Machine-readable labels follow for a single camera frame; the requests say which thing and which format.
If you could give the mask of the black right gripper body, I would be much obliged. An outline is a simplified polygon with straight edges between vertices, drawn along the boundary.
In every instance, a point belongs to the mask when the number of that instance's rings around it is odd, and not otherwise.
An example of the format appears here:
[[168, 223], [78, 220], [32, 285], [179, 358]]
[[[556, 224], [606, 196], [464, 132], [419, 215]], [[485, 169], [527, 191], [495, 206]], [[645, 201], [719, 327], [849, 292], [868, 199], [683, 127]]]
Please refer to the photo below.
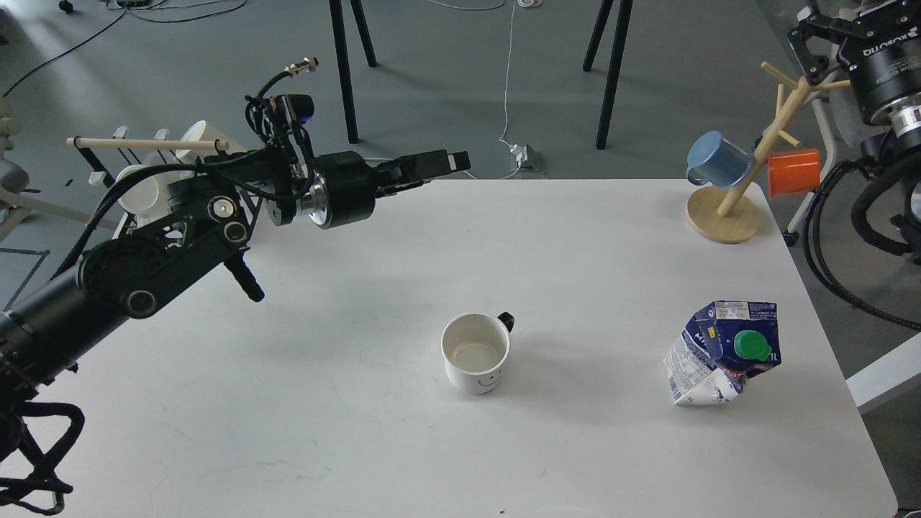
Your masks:
[[843, 40], [838, 62], [848, 70], [861, 120], [881, 127], [889, 122], [889, 108], [920, 91], [919, 27], [874, 34], [872, 40]]

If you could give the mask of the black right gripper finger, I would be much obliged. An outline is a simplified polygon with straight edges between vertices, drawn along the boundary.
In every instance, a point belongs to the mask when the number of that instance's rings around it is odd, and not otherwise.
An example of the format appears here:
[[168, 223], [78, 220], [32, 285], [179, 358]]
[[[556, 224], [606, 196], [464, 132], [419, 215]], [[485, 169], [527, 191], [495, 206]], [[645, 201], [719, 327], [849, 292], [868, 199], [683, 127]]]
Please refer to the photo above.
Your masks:
[[848, 73], [838, 62], [843, 40], [872, 40], [877, 38], [875, 32], [911, 25], [919, 26], [917, 1], [869, 2], [850, 14], [823, 13], [812, 1], [787, 39], [810, 82], [816, 84], [832, 70]]

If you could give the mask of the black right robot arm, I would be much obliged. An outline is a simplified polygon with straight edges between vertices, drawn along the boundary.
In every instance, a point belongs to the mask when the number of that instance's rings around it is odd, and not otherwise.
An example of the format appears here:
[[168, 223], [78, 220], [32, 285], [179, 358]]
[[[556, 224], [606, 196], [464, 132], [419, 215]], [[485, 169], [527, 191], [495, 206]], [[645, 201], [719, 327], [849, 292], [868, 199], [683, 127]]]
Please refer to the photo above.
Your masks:
[[[832, 294], [881, 320], [917, 331], [918, 322], [882, 311], [841, 284], [832, 274], [820, 247], [820, 220], [825, 203], [849, 173], [861, 173], [868, 183], [850, 211], [851, 224], [868, 245], [919, 263], [920, 178], [920, 40], [917, 1], [872, 1], [854, 19], [832, 17], [810, 1], [787, 42], [809, 84], [824, 86], [833, 70], [850, 80], [862, 123], [885, 127], [881, 137], [865, 145], [858, 160], [835, 164], [815, 190], [804, 217], [804, 255], [812, 274]], [[873, 204], [899, 188], [902, 208], [889, 221], [900, 233], [895, 240], [869, 223]]]

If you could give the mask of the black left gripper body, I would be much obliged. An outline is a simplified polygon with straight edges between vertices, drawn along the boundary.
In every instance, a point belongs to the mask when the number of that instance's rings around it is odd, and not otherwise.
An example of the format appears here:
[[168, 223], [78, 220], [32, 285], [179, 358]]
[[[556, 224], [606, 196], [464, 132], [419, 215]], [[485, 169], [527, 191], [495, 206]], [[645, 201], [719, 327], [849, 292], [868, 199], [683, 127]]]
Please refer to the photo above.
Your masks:
[[299, 215], [322, 229], [368, 219], [387, 175], [355, 152], [326, 154], [313, 160], [314, 179], [299, 200]]

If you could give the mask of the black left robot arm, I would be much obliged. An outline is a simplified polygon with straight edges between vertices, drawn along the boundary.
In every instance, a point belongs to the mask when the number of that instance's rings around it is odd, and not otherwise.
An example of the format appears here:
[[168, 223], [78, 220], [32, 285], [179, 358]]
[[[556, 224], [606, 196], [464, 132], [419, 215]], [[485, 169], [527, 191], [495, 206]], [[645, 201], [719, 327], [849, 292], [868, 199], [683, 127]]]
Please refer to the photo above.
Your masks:
[[368, 219], [378, 198], [467, 171], [467, 152], [433, 150], [372, 166], [348, 151], [316, 156], [305, 124], [306, 94], [269, 96], [285, 78], [313, 71], [305, 58], [286, 66], [253, 97], [245, 119], [259, 150], [230, 152], [211, 141], [155, 141], [203, 152], [178, 163], [136, 167], [111, 184], [78, 242], [49, 282], [2, 312], [2, 457], [21, 453], [32, 466], [2, 479], [2, 504], [53, 516], [72, 485], [57, 476], [85, 424], [75, 404], [37, 402], [40, 386], [130, 319], [157, 314], [218, 265], [251, 301], [264, 292], [244, 261], [260, 199], [274, 225], [307, 215], [322, 229]]

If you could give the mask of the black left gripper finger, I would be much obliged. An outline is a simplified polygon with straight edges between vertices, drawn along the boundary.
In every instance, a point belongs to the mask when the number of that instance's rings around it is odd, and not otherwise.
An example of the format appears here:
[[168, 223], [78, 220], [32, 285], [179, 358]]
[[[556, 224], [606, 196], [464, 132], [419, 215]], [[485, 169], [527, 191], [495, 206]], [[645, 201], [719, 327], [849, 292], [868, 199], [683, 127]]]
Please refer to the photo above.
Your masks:
[[470, 168], [466, 151], [434, 150], [386, 160], [378, 165], [378, 198], [394, 196], [424, 186], [435, 178]]

